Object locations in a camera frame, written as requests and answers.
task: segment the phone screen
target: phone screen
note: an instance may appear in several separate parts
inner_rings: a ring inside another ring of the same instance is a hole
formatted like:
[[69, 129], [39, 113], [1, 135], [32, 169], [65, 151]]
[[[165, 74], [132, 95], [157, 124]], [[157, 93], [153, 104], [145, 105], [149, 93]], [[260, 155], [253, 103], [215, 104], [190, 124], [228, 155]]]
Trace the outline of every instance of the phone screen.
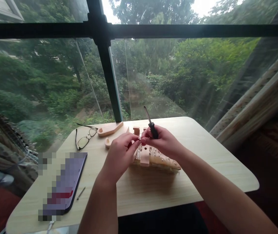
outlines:
[[65, 159], [61, 174], [57, 176], [56, 186], [48, 193], [47, 204], [43, 204], [43, 221], [51, 221], [50, 216], [67, 213], [73, 204], [80, 176], [83, 171], [87, 153], [73, 153]]

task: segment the curtain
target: curtain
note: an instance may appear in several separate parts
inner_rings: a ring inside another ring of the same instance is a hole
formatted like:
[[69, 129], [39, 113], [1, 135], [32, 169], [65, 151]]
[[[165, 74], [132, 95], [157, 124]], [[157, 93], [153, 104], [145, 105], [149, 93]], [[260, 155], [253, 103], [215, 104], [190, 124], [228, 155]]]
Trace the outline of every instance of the curtain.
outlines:
[[26, 192], [38, 176], [37, 153], [0, 114], [0, 171], [14, 177], [14, 186]]
[[210, 131], [233, 151], [278, 112], [278, 60]]

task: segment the pencil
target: pencil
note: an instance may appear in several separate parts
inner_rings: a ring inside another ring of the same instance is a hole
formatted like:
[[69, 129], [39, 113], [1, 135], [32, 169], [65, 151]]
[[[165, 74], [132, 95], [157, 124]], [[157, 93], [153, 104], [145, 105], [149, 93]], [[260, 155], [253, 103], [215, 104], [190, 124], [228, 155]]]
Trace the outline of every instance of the pencil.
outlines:
[[77, 200], [80, 198], [81, 194], [83, 193], [83, 191], [85, 190], [86, 187], [83, 188], [83, 190], [80, 192], [80, 194], [77, 197]]

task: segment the sheer curtain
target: sheer curtain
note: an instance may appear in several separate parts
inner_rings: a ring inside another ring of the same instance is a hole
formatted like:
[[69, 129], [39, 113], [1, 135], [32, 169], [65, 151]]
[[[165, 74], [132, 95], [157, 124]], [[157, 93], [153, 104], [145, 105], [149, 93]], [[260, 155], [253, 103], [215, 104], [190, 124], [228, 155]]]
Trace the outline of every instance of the sheer curtain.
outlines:
[[210, 133], [232, 151], [277, 112], [278, 60], [233, 105]]

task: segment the hand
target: hand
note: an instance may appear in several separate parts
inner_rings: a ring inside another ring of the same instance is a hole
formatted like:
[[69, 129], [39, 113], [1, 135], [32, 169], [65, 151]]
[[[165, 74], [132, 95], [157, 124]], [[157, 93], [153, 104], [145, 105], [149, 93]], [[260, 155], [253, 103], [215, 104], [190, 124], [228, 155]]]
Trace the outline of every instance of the hand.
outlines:
[[134, 153], [141, 141], [132, 133], [124, 133], [112, 141], [100, 177], [110, 185], [115, 185], [134, 161]]
[[152, 138], [150, 127], [141, 135], [142, 145], [150, 145], [157, 148], [162, 154], [167, 157], [178, 160], [180, 156], [185, 154], [187, 150], [166, 128], [154, 125], [159, 134], [158, 139]]

